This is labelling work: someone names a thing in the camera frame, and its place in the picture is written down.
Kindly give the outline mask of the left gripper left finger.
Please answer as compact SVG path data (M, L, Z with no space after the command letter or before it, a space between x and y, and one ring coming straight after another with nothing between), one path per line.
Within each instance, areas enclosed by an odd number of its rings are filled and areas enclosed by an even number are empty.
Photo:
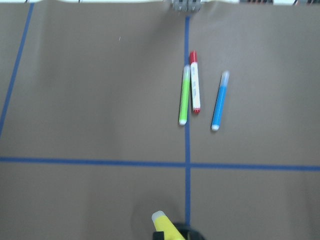
M152 233L152 240L165 240L165 233L163 231L155 231Z

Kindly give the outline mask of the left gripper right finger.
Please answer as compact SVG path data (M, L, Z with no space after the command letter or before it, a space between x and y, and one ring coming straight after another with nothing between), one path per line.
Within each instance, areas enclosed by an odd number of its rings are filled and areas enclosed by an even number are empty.
M184 237L185 240L205 240L206 238L196 229L185 223L176 222L174 226Z

